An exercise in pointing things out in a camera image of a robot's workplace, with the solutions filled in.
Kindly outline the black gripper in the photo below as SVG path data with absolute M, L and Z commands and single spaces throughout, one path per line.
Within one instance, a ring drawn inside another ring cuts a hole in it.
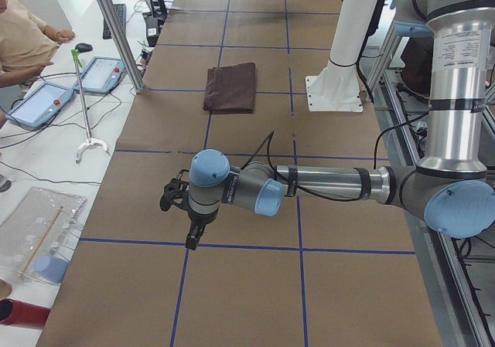
M 217 210 L 211 213 L 198 213 L 189 209 L 188 217 L 190 219 L 190 228 L 186 236 L 185 246 L 189 250 L 196 250 L 207 225 L 217 218 Z

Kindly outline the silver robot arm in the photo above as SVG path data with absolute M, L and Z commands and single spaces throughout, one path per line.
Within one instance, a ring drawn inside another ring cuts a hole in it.
M 184 0 L 189 12 L 224 18 L 218 68 L 208 72 L 207 149 L 190 167 L 186 246 L 218 248 L 208 223 L 237 249 L 247 230 L 268 234 L 283 199 L 311 196 L 321 224 L 370 221 L 364 208 L 406 207 L 451 236 L 478 234 L 494 217 L 494 195 L 471 172 L 377 167 L 383 151 L 374 107 L 358 92 L 360 48 L 383 0 Z

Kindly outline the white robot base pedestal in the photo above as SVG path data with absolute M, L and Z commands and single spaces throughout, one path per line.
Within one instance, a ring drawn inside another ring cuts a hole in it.
M 379 0 L 343 0 L 326 67 L 306 77 L 311 112 L 363 111 L 358 60 Z

